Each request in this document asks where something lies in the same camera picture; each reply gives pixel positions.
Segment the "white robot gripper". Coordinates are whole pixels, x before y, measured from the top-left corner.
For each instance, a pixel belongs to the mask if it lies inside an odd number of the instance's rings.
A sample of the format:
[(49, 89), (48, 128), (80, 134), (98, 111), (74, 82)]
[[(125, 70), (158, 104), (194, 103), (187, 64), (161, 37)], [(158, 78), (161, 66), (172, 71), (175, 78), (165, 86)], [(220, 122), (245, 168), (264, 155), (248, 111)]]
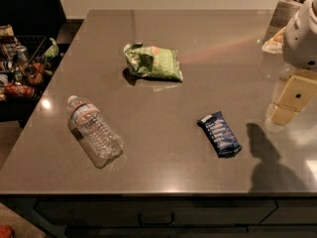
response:
[(317, 96), (317, 0), (305, 0), (287, 23), (282, 53), (284, 60), (309, 69), (295, 71), (278, 82), (267, 110), (270, 123), (289, 124)]

